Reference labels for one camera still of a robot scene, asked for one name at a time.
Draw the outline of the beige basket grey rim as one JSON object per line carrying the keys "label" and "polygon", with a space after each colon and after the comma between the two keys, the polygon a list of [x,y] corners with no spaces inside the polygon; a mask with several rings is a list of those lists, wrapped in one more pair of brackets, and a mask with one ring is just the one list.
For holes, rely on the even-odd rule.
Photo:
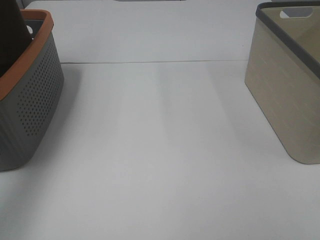
{"label": "beige basket grey rim", "polygon": [[288,155],[320,162],[320,3],[256,8],[245,85]]}

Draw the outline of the dark brown towel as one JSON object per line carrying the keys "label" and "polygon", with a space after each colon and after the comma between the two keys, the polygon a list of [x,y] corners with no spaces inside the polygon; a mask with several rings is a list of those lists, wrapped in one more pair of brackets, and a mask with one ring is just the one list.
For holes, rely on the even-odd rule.
{"label": "dark brown towel", "polygon": [[15,0],[0,2],[0,75],[16,62],[32,41]]}

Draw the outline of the grey perforated basket orange rim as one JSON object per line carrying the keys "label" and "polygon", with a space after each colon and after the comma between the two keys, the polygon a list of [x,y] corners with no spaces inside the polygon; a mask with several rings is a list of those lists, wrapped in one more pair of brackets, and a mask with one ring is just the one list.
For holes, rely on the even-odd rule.
{"label": "grey perforated basket orange rim", "polygon": [[32,41],[0,78],[0,169],[25,165],[39,147],[57,109],[64,85],[51,14],[23,9]]}

